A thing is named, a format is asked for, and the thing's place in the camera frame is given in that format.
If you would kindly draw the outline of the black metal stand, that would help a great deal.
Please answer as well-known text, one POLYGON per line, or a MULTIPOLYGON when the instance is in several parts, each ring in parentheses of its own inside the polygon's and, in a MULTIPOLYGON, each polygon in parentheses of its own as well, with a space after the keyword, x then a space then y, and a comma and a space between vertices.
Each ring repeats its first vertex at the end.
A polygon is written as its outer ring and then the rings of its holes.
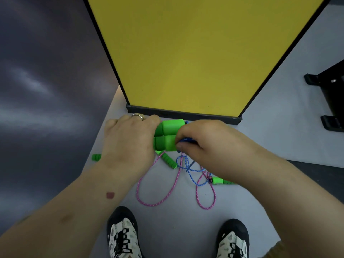
POLYGON ((320 117, 323 127, 344 133, 344 60, 317 75, 305 74, 303 77, 306 84, 321 88, 332 112, 331 116, 320 117))

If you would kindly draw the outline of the yellow board with black frame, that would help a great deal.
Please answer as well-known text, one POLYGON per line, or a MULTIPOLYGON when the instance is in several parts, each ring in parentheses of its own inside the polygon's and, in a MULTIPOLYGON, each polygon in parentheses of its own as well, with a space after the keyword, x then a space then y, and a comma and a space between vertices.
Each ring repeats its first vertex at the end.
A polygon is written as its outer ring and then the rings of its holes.
POLYGON ((83 0, 128 113, 238 125, 330 0, 83 0))

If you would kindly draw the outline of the person's left black white shoe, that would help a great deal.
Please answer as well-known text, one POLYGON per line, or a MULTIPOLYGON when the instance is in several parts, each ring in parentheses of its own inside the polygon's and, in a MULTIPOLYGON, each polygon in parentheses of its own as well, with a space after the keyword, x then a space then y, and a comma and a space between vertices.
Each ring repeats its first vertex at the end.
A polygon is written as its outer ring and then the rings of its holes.
POLYGON ((140 248, 138 224, 129 208, 118 206, 109 217, 106 229, 110 258, 145 258, 140 248))

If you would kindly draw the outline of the person's left forearm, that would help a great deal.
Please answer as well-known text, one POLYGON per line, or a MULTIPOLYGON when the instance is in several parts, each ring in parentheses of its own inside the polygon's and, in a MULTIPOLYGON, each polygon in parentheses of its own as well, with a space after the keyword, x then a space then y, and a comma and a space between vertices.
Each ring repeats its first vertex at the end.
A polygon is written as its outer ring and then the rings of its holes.
POLYGON ((88 258, 105 221, 150 164, 99 161, 0 237, 0 258, 88 258))

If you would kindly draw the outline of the person's right hand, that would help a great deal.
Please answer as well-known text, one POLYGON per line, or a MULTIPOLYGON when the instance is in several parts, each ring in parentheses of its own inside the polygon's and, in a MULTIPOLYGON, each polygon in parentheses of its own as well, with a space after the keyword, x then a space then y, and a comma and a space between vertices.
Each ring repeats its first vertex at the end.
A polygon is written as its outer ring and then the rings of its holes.
POLYGON ((266 149, 219 120, 198 120, 182 126, 175 144, 190 142, 204 149, 197 162, 218 177, 245 188, 256 179, 266 149))

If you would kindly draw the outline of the person's left hand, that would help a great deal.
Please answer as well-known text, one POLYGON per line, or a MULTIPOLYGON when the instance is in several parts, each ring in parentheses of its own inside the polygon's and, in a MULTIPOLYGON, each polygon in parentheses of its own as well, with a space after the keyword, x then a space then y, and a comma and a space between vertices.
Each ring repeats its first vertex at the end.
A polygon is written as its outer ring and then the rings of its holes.
POLYGON ((104 130, 104 144, 99 163, 120 171, 137 181, 152 166, 154 132, 144 130, 104 130))

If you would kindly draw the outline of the person's right black white shoe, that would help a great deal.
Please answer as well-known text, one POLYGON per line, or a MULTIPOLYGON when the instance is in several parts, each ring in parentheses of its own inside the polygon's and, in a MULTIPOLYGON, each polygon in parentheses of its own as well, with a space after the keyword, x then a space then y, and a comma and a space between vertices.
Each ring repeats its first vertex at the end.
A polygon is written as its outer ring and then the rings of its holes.
POLYGON ((218 231, 215 258, 248 258, 249 246, 249 234, 244 223, 229 219, 218 231))

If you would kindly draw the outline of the mustard yellow clothing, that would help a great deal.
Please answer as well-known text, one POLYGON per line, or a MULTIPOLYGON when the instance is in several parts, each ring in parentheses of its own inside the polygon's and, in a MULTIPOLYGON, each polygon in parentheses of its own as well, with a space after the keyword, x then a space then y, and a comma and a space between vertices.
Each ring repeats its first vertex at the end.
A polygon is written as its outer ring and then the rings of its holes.
POLYGON ((261 258, 290 258, 284 243, 280 240, 261 258))

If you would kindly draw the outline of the person's black white shoe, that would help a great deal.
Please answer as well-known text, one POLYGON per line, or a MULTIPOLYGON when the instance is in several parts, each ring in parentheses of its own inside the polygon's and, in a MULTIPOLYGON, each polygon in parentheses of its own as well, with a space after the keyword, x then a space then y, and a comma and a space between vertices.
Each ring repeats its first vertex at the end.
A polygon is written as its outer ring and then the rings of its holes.
POLYGON ((140 248, 138 224, 129 208, 118 206, 109 217, 106 229, 110 258, 145 258, 140 248))
POLYGON ((215 258, 248 258, 249 246, 249 234, 244 223, 229 219, 218 231, 215 258))

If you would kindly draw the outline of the person's right forearm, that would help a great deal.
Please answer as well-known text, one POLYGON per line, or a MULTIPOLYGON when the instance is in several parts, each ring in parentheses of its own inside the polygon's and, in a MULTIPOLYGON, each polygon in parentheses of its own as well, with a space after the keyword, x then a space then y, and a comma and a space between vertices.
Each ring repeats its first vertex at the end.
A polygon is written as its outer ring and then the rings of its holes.
POLYGON ((235 182, 259 201, 290 258, 344 258, 344 204, 274 154, 232 164, 235 182))

